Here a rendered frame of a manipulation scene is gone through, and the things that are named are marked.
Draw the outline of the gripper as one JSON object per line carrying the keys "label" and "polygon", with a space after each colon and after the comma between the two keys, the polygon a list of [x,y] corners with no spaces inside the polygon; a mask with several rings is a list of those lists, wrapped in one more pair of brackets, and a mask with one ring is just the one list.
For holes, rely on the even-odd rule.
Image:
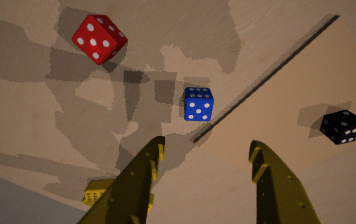
{"label": "gripper", "polygon": [[[164,136],[149,141],[77,224],[146,224],[164,150]],[[256,184],[256,224],[321,224],[301,181],[270,147],[253,140],[248,162]]]}

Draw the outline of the black die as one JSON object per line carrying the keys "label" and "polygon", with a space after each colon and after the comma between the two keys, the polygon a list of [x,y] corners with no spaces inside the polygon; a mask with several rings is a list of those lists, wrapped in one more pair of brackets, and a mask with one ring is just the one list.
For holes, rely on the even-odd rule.
{"label": "black die", "polygon": [[324,115],[320,131],[336,145],[356,141],[356,115],[348,110]]}

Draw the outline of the red die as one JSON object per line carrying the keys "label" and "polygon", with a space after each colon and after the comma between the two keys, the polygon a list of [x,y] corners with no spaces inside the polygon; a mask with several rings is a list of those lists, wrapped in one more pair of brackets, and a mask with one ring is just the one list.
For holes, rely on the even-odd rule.
{"label": "red die", "polygon": [[112,59],[128,42],[107,15],[87,15],[72,41],[97,65]]}

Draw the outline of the blue die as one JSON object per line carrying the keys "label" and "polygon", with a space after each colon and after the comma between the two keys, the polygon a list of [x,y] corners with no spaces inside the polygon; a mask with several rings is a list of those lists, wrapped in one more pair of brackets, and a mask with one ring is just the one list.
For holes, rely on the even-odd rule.
{"label": "blue die", "polygon": [[210,121],[214,98],[209,88],[185,88],[184,119]]}

